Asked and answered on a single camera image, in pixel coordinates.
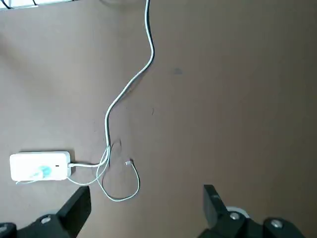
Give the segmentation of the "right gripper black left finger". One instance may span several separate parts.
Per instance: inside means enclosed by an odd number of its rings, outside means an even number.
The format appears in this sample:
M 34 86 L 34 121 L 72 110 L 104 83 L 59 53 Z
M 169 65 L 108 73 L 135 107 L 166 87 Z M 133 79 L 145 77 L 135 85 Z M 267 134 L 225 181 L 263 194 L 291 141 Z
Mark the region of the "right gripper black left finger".
M 91 213 L 88 186 L 79 187 L 55 214 L 46 214 L 18 229 L 11 222 L 0 224 L 2 238 L 75 238 Z

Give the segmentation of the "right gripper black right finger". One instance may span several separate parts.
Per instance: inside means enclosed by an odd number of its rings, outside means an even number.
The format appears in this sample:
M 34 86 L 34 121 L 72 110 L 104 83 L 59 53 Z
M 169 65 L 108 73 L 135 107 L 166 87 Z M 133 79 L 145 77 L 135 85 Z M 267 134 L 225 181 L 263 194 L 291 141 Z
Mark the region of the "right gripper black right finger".
M 203 210 L 208 228 L 200 238 L 303 238 L 302 232 L 291 222 L 268 217 L 256 223 L 240 208 L 224 205 L 213 185 L 205 184 Z

